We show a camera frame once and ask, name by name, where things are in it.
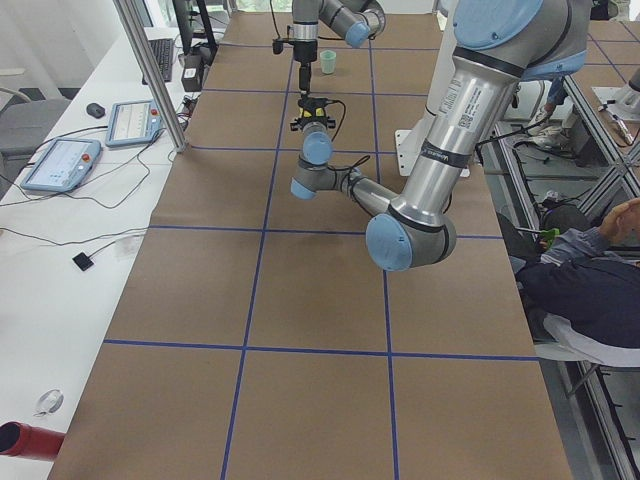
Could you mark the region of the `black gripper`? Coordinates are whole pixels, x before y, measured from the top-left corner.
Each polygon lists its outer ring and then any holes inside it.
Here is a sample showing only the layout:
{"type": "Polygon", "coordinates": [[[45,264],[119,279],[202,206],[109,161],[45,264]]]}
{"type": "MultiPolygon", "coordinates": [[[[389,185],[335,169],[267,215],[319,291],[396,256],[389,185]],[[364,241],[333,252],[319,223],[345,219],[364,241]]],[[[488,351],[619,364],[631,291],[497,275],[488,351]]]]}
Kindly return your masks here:
{"type": "Polygon", "coordinates": [[[326,112],[326,107],[333,103],[334,100],[325,97],[301,97],[297,101],[299,114],[291,121],[291,130],[302,131],[306,125],[313,122],[335,129],[336,120],[326,112]]]}
{"type": "Polygon", "coordinates": [[[301,63],[298,71],[300,94],[305,97],[311,92],[312,67],[310,63],[317,60],[318,42],[316,40],[294,40],[294,60],[301,63]]]}

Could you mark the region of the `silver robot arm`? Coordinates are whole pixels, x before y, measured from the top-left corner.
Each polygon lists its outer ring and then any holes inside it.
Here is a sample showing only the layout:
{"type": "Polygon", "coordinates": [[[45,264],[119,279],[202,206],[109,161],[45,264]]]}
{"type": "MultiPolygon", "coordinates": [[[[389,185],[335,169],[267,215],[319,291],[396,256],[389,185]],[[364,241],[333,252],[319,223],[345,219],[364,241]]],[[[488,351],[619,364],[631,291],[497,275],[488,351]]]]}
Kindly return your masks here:
{"type": "Polygon", "coordinates": [[[587,1],[448,1],[447,25],[420,126],[421,142],[400,193],[355,167],[334,167],[323,104],[310,94],[318,28],[360,46],[385,26],[375,1],[297,1],[289,43],[300,65],[303,146],[292,193],[310,199],[340,191],[371,216],[366,246],[386,271],[435,264],[453,251],[456,232],[446,203],[476,145],[505,112],[516,85],[578,71],[586,59],[587,1]]]}
{"type": "Polygon", "coordinates": [[[292,2],[294,59],[317,60],[318,25],[322,22],[352,48],[381,34],[386,16],[377,1],[298,0],[292,2]]]}

